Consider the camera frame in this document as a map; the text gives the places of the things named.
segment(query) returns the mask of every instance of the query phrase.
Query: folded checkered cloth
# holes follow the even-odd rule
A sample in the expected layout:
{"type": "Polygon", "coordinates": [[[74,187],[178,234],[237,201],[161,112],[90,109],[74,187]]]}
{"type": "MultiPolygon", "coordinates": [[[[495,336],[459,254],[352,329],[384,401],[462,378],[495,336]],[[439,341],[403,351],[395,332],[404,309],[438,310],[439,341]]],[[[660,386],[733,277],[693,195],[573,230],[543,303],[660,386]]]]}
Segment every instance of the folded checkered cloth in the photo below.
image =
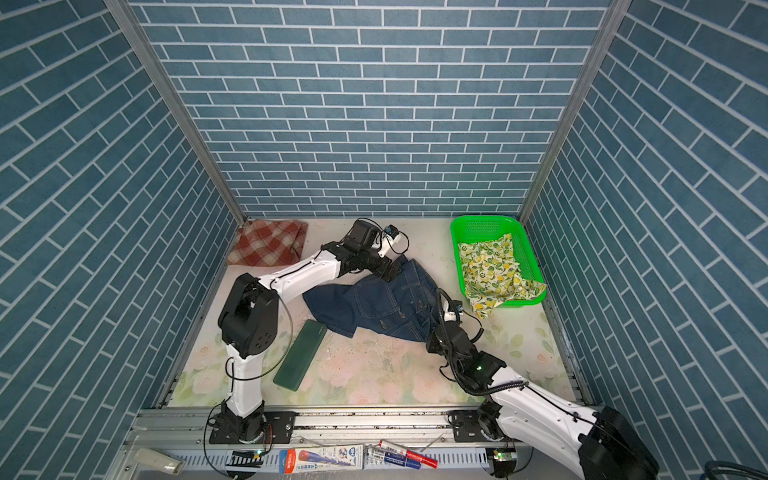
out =
{"type": "Polygon", "coordinates": [[[230,265],[291,265],[301,260],[306,230],[298,220],[255,220],[240,229],[240,239],[227,258],[230,265]]]}

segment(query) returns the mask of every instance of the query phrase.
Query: blue brick wall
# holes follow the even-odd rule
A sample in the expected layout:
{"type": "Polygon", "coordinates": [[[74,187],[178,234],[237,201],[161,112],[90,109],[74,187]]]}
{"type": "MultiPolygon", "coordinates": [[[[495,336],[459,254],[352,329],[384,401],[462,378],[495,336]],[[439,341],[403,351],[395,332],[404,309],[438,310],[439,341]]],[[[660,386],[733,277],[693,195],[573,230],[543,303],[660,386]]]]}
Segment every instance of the blue brick wall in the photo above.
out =
{"type": "Polygon", "coordinates": [[[101,0],[0,0],[0,478],[103,475],[234,224],[101,0]]]}
{"type": "Polygon", "coordinates": [[[517,212],[609,0],[256,3],[131,4],[249,215],[358,217],[517,212]]]}
{"type": "Polygon", "coordinates": [[[768,467],[767,6],[634,0],[531,217],[592,389],[673,478],[768,467]]]}

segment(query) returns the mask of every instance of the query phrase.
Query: red marker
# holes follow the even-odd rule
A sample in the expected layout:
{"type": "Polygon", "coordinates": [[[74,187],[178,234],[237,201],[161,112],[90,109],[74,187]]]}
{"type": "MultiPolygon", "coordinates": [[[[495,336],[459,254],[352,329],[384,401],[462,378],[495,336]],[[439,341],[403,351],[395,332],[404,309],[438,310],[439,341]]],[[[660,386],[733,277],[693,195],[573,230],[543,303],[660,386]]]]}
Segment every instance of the red marker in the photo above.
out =
{"type": "Polygon", "coordinates": [[[387,442],[386,440],[382,440],[379,442],[379,447],[381,449],[385,449],[388,452],[396,453],[398,455],[403,455],[406,458],[410,458],[411,460],[416,460],[417,462],[421,462],[424,465],[428,465],[432,468],[437,468],[437,460],[433,460],[429,457],[425,457],[424,455],[421,455],[416,452],[411,452],[408,449],[404,449],[400,445],[395,445],[394,443],[387,442]]]}

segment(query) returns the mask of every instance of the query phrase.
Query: denim garment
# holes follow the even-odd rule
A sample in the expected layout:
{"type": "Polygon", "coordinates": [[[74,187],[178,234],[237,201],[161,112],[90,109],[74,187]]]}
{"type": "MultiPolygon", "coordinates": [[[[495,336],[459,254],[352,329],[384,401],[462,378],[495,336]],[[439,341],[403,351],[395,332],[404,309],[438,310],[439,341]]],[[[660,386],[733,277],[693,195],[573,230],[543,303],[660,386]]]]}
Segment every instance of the denim garment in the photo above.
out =
{"type": "Polygon", "coordinates": [[[304,293],[318,322],[352,338],[359,326],[399,339],[425,342],[437,317],[437,285],[416,260],[400,256],[402,272],[387,283],[368,275],[354,285],[320,285],[304,293]]]}

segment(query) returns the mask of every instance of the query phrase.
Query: yellow floral fabric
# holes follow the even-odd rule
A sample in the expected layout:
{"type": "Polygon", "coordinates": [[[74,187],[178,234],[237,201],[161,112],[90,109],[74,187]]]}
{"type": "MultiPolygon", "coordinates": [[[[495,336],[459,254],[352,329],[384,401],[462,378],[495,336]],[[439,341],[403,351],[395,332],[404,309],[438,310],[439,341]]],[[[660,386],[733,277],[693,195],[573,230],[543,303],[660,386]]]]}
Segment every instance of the yellow floral fabric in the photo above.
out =
{"type": "Polygon", "coordinates": [[[511,233],[490,242],[458,245],[467,300],[481,318],[508,300],[534,299],[547,288],[522,277],[514,250],[511,233]]]}

